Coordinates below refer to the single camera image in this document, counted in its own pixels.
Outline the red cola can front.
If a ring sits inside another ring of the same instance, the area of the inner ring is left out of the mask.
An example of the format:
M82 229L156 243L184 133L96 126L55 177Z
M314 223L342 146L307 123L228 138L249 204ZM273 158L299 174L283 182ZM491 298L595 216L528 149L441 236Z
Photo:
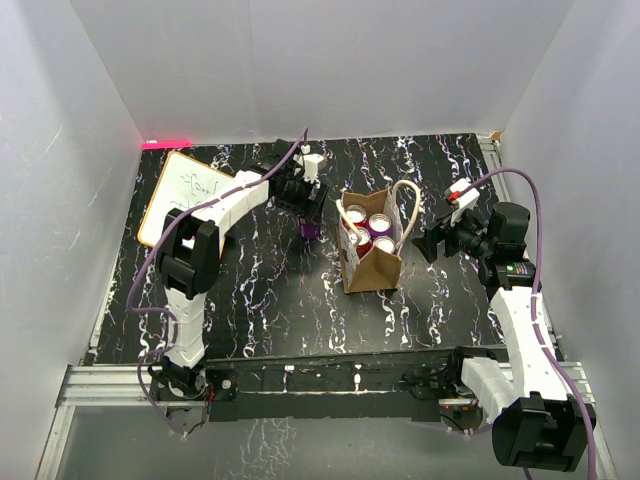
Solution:
M349 231L349 239L356 248L359 258L364 257L372 247L371 234L365 227L358 227L357 230Z

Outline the brown canvas tote bag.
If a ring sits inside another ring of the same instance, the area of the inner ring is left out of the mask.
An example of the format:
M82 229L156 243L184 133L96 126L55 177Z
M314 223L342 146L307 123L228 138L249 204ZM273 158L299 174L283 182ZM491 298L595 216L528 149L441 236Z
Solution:
M414 206L407 224L400 219L397 203L398 191L406 187L414 193ZM368 195L345 192L336 201L339 220L336 225L338 253L344 292L347 294L371 292L376 290L394 290L398 287L402 257L401 252L409 234L412 232L419 214L421 192L412 181L399 180L392 187ZM349 229L342 223L345 216L344 208L350 205L361 205L365 208L368 218L376 213L384 213L393 224L392 239L396 242L394 254L386 253L373 246L362 258L356 254L356 248L349 239L349 231L357 230L350 220Z

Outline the purple Fanta can front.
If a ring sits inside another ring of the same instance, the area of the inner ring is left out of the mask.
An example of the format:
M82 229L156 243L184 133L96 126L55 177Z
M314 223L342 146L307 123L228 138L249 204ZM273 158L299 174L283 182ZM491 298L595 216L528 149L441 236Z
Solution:
M391 238L393 235L392 221L384 213L371 215L367 220L366 228L373 240L376 240L379 237Z

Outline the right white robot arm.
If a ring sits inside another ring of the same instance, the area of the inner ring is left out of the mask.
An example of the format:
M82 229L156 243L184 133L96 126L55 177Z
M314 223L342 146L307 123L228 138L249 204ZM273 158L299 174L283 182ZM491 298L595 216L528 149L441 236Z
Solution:
M496 460L503 466L573 472L588 450L596 426L592 404L556 358L534 288L537 269L525 257L531 214L499 202L488 223L472 204L452 199L451 210L423 237L414 239L426 260L466 253L498 317L510 370L489 353L459 347L445 376L455 395L472 393L491 428Z

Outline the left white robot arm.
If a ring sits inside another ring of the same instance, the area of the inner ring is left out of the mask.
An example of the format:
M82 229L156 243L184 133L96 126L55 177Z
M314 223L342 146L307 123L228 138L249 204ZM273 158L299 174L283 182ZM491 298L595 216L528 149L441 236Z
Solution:
M166 352L148 367L158 384L186 399L204 392L204 307L219 275L224 237L245 215L272 201L297 216L301 237L317 238L328 191L319 173L326 162L308 144L278 140L235 175L214 205L189 215L175 208L166 215L172 230L159 249L157 267L167 299L168 339Z

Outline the red cola can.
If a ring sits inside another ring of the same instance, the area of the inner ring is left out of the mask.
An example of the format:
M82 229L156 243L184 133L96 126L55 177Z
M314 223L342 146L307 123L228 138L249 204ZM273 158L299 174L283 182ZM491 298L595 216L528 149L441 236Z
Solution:
M357 230L349 231L349 239L356 248L359 258L364 257L372 247L371 234L365 227L358 227Z
M344 208L345 216L342 218L342 223L346 229L349 229L347 220L350 220L356 227L366 227L367 224L367 212L361 205L350 205Z

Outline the purple fanta can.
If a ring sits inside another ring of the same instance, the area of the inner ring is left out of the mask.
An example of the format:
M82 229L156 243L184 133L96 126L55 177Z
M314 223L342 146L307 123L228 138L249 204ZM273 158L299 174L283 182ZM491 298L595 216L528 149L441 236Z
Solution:
M392 221L384 213L371 215L367 220L366 228L373 240L376 240L379 237L391 238L393 235Z
M321 233L321 226L313 221L300 218L298 221L298 230L301 237L306 240L314 240Z
M388 236L376 237L373 246L389 254L394 254L396 251L396 242Z

